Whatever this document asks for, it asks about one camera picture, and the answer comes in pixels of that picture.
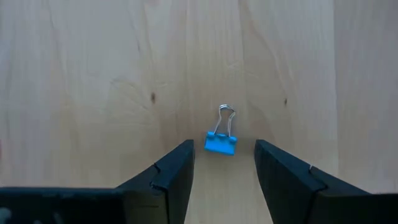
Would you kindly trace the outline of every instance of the wooden surface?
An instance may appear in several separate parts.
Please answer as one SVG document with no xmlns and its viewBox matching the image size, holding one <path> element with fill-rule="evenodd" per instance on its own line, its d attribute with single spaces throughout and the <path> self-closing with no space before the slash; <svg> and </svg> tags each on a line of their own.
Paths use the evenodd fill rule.
<svg viewBox="0 0 398 224">
<path fill-rule="evenodd" d="M 115 187 L 196 144 L 187 223 L 271 223 L 262 138 L 398 189 L 394 0 L 0 1 L 0 184 Z M 235 108 L 234 157 L 205 152 Z"/>
</svg>

